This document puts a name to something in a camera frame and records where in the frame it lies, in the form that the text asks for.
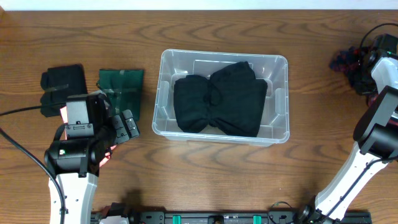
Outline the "black garment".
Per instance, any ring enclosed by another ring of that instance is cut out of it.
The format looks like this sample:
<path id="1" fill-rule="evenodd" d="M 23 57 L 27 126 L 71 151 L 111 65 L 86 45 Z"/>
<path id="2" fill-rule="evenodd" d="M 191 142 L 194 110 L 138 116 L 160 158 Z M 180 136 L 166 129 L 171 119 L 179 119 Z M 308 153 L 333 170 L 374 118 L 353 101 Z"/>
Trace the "black garment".
<path id="1" fill-rule="evenodd" d="M 177 125 L 185 133 L 199 133 L 211 126 L 229 136 L 255 138 L 267 89 L 267 82 L 256 78 L 248 62 L 228 65 L 208 78 L 180 78 L 174 85 Z"/>

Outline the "red plaid shirt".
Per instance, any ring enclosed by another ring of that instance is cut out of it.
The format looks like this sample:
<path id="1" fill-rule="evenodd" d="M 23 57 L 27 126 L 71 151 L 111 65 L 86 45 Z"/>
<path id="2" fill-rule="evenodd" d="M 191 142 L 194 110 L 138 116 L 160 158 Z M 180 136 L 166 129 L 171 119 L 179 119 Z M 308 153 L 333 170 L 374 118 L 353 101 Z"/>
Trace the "red plaid shirt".
<path id="1" fill-rule="evenodd" d="M 348 79 L 349 85 L 354 89 L 354 73 L 358 67 L 358 57 L 355 56 L 356 47 L 350 47 L 348 50 L 340 50 L 331 60 L 329 67 L 334 72 L 340 72 Z M 377 98 L 378 93 L 371 95 L 362 95 L 366 97 L 366 104 L 371 106 Z"/>

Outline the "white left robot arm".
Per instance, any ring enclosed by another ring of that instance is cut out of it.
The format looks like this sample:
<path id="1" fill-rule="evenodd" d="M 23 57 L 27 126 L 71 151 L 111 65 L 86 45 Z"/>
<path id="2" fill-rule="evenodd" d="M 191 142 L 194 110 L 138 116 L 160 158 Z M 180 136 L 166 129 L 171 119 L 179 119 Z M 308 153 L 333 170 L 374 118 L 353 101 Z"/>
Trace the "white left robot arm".
<path id="1" fill-rule="evenodd" d="M 103 93 L 67 98 L 68 121 L 44 155 L 51 177 L 51 223 L 90 222 L 100 163 L 117 138 L 109 106 Z"/>

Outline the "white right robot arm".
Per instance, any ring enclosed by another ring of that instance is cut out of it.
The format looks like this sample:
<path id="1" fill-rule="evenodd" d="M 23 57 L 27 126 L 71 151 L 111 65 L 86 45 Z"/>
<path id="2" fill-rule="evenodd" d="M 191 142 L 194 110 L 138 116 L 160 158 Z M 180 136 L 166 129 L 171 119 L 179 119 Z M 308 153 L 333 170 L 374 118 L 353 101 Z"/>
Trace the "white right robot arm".
<path id="1" fill-rule="evenodd" d="M 363 58 L 362 69 L 374 80 L 377 98 L 359 120 L 348 160 L 330 184 L 301 211 L 266 213 L 131 212 L 124 223 L 371 223 L 368 212 L 347 208 L 367 182 L 397 160 L 397 51 L 377 47 Z"/>

